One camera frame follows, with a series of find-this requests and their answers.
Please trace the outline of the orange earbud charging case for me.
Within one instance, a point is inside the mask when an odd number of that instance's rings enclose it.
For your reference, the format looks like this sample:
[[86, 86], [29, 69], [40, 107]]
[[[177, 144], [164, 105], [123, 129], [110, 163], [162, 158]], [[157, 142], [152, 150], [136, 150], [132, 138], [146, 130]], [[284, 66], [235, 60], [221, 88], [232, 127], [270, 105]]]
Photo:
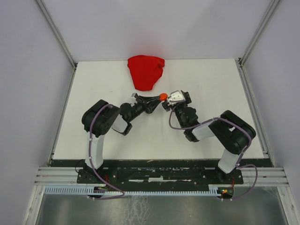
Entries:
[[166, 101], [168, 99], [168, 95], [166, 93], [162, 93], [159, 95], [160, 101]]

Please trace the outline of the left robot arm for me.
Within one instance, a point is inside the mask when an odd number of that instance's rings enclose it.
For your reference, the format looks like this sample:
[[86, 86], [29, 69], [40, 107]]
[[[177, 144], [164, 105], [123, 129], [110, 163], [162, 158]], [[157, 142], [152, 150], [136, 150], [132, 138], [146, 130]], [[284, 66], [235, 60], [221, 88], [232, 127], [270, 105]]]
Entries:
[[100, 182], [104, 177], [102, 166], [105, 135], [110, 129], [121, 135], [127, 135], [132, 128], [131, 122], [142, 113], [151, 114], [167, 98], [166, 94], [144, 97], [133, 93], [133, 103], [123, 103], [117, 107], [104, 100], [96, 102], [82, 116], [84, 130], [88, 134], [88, 153], [85, 164], [90, 168], [88, 178]]

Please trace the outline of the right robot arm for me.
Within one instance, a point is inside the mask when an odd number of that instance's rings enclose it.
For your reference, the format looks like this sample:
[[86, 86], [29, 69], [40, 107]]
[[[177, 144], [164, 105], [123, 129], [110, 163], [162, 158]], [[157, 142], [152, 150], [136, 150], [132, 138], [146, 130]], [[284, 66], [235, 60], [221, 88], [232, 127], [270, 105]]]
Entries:
[[192, 102], [188, 92], [181, 90], [159, 97], [163, 108], [168, 112], [169, 126], [184, 131], [190, 142], [216, 137], [225, 148], [215, 171], [215, 178], [226, 183], [232, 178], [232, 171], [239, 163], [256, 137], [255, 129], [230, 110], [220, 116], [199, 122], [196, 109], [189, 107]]

